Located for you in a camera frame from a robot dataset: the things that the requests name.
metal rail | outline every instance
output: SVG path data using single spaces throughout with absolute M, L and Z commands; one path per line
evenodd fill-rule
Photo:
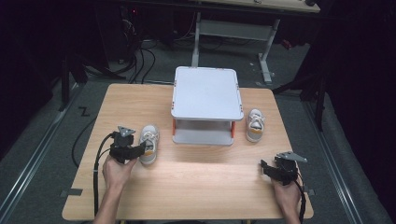
M 363 223 L 363 221 L 361 220 L 361 215 L 359 214 L 359 211 L 356 208 L 352 195 L 349 191 L 349 187 L 347 186 L 347 183 L 341 175 L 341 172 L 338 169 L 334 157 L 332 156 L 332 152 L 330 151 L 330 147 L 327 143 L 326 137 L 324 136 L 323 132 L 318 129 L 318 126 L 315 122 L 315 112 L 313 108 L 311 107 L 309 102 L 303 102 L 303 108 L 308 114 L 310 122 L 315 129 L 315 133 L 317 134 L 318 140 L 321 145 L 323 158 L 325 160 L 327 168 L 329 169 L 329 174 L 332 178 L 332 182 L 334 183 L 341 203 L 346 210 L 346 214 L 349 218 L 350 223 Z
M 55 135 L 56 131 L 58 130 L 64 118 L 64 115 L 66 114 L 70 105 L 73 104 L 74 100 L 81 93 L 82 88 L 83 88 L 82 84 L 78 85 L 76 83 L 73 86 L 72 88 L 73 94 L 71 100 L 64 108 L 64 110 L 59 112 L 59 114 L 56 116 L 54 121 L 48 127 L 46 133 L 44 134 L 44 137 L 41 139 L 41 142 L 38 144 L 37 148 L 35 149 L 32 158 L 27 162 L 26 166 L 23 168 L 23 171 L 21 172 L 20 176 L 18 177 L 17 181 L 15 182 L 11 191 L 9 192 L 8 196 L 3 201 L 0 207 L 0 223 L 7 223 L 13 210 L 18 204 L 18 201 L 20 200 L 21 196 L 29 186 L 30 181 L 35 176 L 35 172 L 37 171 L 44 157 L 46 156 L 50 148 L 52 137 Z

white sneaker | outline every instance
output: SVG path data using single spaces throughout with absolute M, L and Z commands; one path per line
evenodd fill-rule
M 247 140 L 259 142 L 264 131 L 264 116 L 258 109 L 252 109 L 247 114 Z
M 157 158 L 157 147 L 159 139 L 160 132 L 155 125 L 149 124 L 143 128 L 142 132 L 140 133 L 139 139 L 139 145 L 143 142 L 146 142 L 145 154 L 139 157 L 139 160 L 143 164 L 150 165 L 155 162 L 155 159 Z

white plastic stand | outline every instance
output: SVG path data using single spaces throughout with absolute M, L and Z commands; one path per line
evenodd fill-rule
M 172 116 L 175 143 L 230 146 L 234 122 L 244 117 L 235 71 L 178 67 Z

wooden table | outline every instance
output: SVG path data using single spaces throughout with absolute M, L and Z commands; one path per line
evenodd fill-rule
M 140 130 L 154 123 L 160 129 L 157 160 L 150 166 L 136 164 L 124 189 L 117 219 L 264 219 L 280 218 L 273 186 L 262 174 L 261 159 L 271 161 L 276 153 L 291 150 L 274 95 L 266 89 L 240 89 L 245 116 L 252 108 L 265 115 L 262 140 L 246 139 L 246 121 L 235 124 L 230 147 L 177 145 L 172 141 L 171 104 L 173 86 L 112 84 L 103 101 L 91 138 L 78 168 L 63 217 L 93 219 L 92 168 L 103 139 L 119 125 L 135 129 L 134 146 Z M 107 140 L 104 148 L 113 142 Z M 99 202 L 106 190 L 101 175 Z M 305 218 L 313 216 L 307 198 Z

black cable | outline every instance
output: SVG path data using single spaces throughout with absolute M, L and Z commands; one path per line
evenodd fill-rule
M 108 149 L 106 149 L 105 151 L 103 151 L 103 152 L 100 154 L 99 158 L 101 158 L 101 157 L 102 157 L 105 153 L 107 153 L 109 150 L 110 150 L 110 148 L 108 148 Z
M 135 63 L 136 63 L 136 61 L 133 60 L 133 58 L 132 58 L 129 61 L 128 65 L 126 65 L 125 67 L 123 67 L 123 68 L 121 68 L 121 69 L 119 69 L 117 71 L 114 71 L 114 72 L 111 71 L 111 72 L 113 74 L 119 75 L 121 73 L 124 73 L 124 72 L 127 72 L 127 71 L 131 70 L 134 67 Z M 89 69 L 86 65 L 84 66 L 84 71 L 86 71 L 87 73 L 89 73 L 91 75 L 94 75 L 94 76 L 99 76 L 99 77 L 104 77 L 105 76 L 105 74 L 103 74 L 101 72 L 96 72 L 96 71 L 93 71 L 93 70 Z
M 178 45 L 178 46 L 181 46 L 181 47 L 191 46 L 191 45 L 193 45 L 193 44 L 195 43 L 194 40 L 191 40 L 192 38 L 194 38 L 194 35 L 189 36 L 189 37 L 186 37 L 186 38 L 184 38 L 184 39 L 175 40 L 174 44 L 176 44 L 176 45 Z M 188 42 L 188 44 L 180 44 L 180 43 L 178 43 L 178 42 Z
M 136 64 L 134 65 L 134 72 L 129 77 L 129 81 L 128 81 L 129 84 L 132 84 L 134 81 L 136 81 L 136 78 L 137 78 L 137 58 L 136 58 L 136 55 L 134 55 L 134 59 L 136 60 Z
M 140 72 L 141 72 L 142 69 L 143 69 L 143 66 L 145 65 L 145 57 L 144 57 L 144 55 L 143 55 L 143 50 L 140 48 L 139 51 L 140 51 L 140 55 L 142 56 L 142 64 L 141 64 L 141 66 L 140 66 L 139 71 L 138 71 L 137 73 L 134 74 L 134 78 L 129 82 L 130 84 L 136 82 L 137 77 L 139 76 Z
M 250 42 L 258 42 L 258 40 L 243 40 L 242 43 L 238 43 L 237 41 L 235 41 L 235 39 L 237 38 L 225 38 L 223 41 L 225 44 L 228 45 L 236 45 L 236 46 L 245 46 L 248 45 Z
M 94 61 L 90 61 L 82 55 L 76 54 L 75 56 L 76 56 L 77 60 L 79 60 L 81 62 L 81 64 L 85 64 L 85 66 L 89 65 L 89 66 L 93 67 L 94 69 L 98 70 L 99 72 L 101 72 L 103 75 L 106 75 L 108 77 L 113 77 L 115 79 L 125 79 L 125 77 L 121 77 L 121 76 L 113 73 L 108 68 L 102 67 L 100 64 L 98 64 Z
M 153 53 L 151 50 L 149 50 L 149 49 L 142 49 L 142 50 L 145 50 L 145 51 L 147 51 L 148 53 L 150 53 L 150 54 L 152 55 L 152 60 L 153 60 L 153 61 L 152 61 L 151 67 L 148 69 L 148 71 L 145 73 L 145 75 L 143 75 L 141 84 L 143 84 L 143 83 L 145 82 L 146 76 L 148 75 L 149 71 L 151 71 L 152 67 L 153 67 L 154 64 L 155 64 L 155 55 L 154 55 L 154 53 Z
M 204 44 L 204 43 L 200 43 L 200 47 L 202 48 L 202 49 L 209 49 L 209 50 L 215 50 L 215 49 L 218 49 L 218 48 L 220 48 L 223 44 L 224 44 L 224 39 L 222 38 L 222 37 L 212 37 L 212 38 L 209 38 L 209 37 L 206 37 L 206 39 L 218 39 L 219 38 L 219 44 L 217 45 L 217 46 L 215 46 L 214 48 L 206 48 L 206 47 L 204 47 L 202 44 Z
M 293 180 L 294 183 L 297 185 L 298 189 L 301 192 L 301 206 L 300 206 L 300 215 L 299 215 L 299 219 L 300 222 L 303 223 L 304 221 L 304 213 L 305 213 L 305 204 L 306 204 L 306 198 L 305 198 L 305 194 L 304 194 L 304 190 L 301 188 L 300 184 L 297 182 L 297 180 Z
M 99 146 L 98 153 L 96 154 L 95 165 L 93 166 L 93 205 L 94 205 L 94 215 L 98 213 L 99 210 L 99 192 L 98 192 L 98 169 L 99 169 L 99 159 L 103 155 L 101 154 L 102 147 L 108 138 L 113 137 L 114 133 L 108 134 Z
M 76 158 L 75 158 L 76 144 L 77 144 L 79 138 L 80 138 L 80 137 L 82 136 L 82 134 L 85 132 L 85 130 L 87 130 L 87 128 L 90 127 L 90 125 L 91 125 L 96 119 L 97 119 L 97 117 L 95 117 L 93 120 L 91 120 L 91 121 L 85 126 L 85 128 L 78 134 L 78 137 L 77 137 L 76 141 L 75 141 L 74 144 L 73 144 L 73 147 L 72 147 L 72 160 L 73 160 L 73 163 L 76 165 L 77 168 L 79 167 L 79 164 L 77 163 Z
M 293 179 L 291 174 L 286 170 L 286 168 L 283 166 L 282 163 L 280 163 L 281 168 L 283 169 L 283 171 L 285 171 L 285 173 L 290 177 L 290 179 Z M 304 186 L 304 181 L 303 178 L 301 177 L 301 175 L 297 172 L 297 175 L 301 178 L 301 182 Z M 300 186 L 300 184 L 297 182 L 297 179 L 293 179 L 293 182 L 297 185 L 298 190 L 300 191 L 301 194 L 301 205 L 300 205 L 300 215 L 299 215 L 299 219 L 300 219 L 300 223 L 303 224 L 304 221 L 304 214 L 305 214 L 305 204 L 306 204 L 306 198 L 305 198 L 305 194 L 304 194 L 304 190 L 303 188 Z

